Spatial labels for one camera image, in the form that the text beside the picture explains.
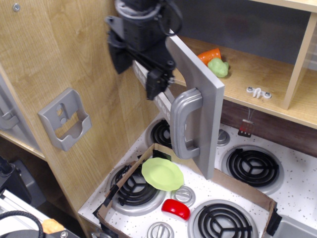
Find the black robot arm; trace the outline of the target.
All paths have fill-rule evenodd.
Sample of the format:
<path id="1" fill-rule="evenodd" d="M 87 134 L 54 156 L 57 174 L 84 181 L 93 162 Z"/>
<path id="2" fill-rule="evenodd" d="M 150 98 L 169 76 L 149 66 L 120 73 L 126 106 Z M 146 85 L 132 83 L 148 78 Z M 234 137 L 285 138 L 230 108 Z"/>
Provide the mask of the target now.
<path id="1" fill-rule="evenodd" d="M 176 63 L 166 39 L 182 28 L 183 16 L 172 0 L 116 0 L 117 16 L 108 16 L 108 48 L 117 73 L 137 61 L 147 71 L 147 99 L 153 100 L 174 81 Z"/>

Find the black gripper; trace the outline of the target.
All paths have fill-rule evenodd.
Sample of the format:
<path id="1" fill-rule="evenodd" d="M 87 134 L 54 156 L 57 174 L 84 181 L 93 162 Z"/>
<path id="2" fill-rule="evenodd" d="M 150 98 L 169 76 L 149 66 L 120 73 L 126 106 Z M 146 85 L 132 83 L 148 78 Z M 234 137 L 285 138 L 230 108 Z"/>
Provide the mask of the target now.
<path id="1" fill-rule="evenodd" d="M 164 92 L 173 78 L 176 63 L 167 50 L 167 37 L 177 33 L 177 17 L 171 11 L 120 13 L 107 16 L 108 48 L 118 74 L 126 71 L 132 61 L 148 70 L 147 99 Z"/>

